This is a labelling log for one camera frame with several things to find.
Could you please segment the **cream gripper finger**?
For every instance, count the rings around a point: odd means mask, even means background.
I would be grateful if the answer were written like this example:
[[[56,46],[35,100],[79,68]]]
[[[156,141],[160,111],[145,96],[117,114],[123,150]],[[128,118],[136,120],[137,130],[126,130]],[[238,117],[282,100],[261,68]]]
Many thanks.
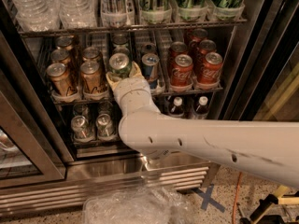
[[[110,88],[114,91],[120,82],[120,78],[117,77],[112,72],[107,72],[106,78],[107,78],[107,83],[109,84]]]
[[[129,77],[143,77],[141,69],[135,61],[132,61],[132,68]]]

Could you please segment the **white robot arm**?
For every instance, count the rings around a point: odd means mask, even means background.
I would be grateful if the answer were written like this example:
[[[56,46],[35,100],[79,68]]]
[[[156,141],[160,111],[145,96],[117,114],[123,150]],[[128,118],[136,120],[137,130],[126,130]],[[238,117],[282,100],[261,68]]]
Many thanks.
[[[299,123],[178,119],[152,100],[150,85],[135,65],[130,76],[107,73],[107,82],[122,112],[122,142],[149,158],[166,150],[299,188]]]

